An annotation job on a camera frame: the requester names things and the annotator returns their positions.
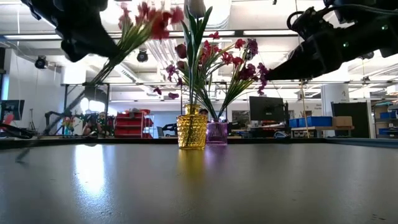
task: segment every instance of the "vase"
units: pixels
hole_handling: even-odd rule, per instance
[[[199,115],[199,109],[200,105],[186,105],[186,115],[177,117],[180,149],[205,149],[207,116]]]
[[[227,145],[228,143],[228,124],[221,120],[211,120],[207,124],[206,143],[211,145]]]

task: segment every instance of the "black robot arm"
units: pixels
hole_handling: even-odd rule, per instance
[[[286,62],[270,71],[268,80],[311,79],[335,71],[342,63],[355,58],[369,58],[375,50],[380,50],[383,57],[398,53],[398,12],[393,11],[398,8],[398,2],[374,2],[377,4],[373,7],[341,4],[318,12],[311,7],[294,13],[293,16],[301,15],[293,24],[289,17],[287,26],[304,41],[290,53]],[[323,20],[330,11],[336,12],[341,23],[354,21],[355,24],[333,28]]]
[[[101,23],[108,0],[21,0],[37,19],[45,19],[62,38],[67,59],[77,62],[87,54],[114,57],[118,47]]]

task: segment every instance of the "blue box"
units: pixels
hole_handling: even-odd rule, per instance
[[[397,113],[395,111],[380,113],[380,119],[390,119],[390,118],[397,118]]]
[[[397,128],[379,128],[379,134],[381,134],[381,135],[398,134],[398,129]]]
[[[305,127],[305,118],[298,122],[301,128]],[[332,127],[333,118],[330,116],[309,116],[307,117],[308,127]]]
[[[290,120],[289,120],[289,127],[291,127],[291,128],[298,128],[298,127],[300,127],[300,126],[299,126],[299,121],[300,121],[299,118],[290,119]]]

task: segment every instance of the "gray table surface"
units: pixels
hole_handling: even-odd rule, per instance
[[[0,223],[398,223],[398,151],[337,144],[0,152]]]

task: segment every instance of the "white tulip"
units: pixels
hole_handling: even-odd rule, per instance
[[[186,12],[187,6],[194,18],[199,19],[205,16],[206,6],[203,0],[184,0],[184,6],[185,17],[188,17]]]

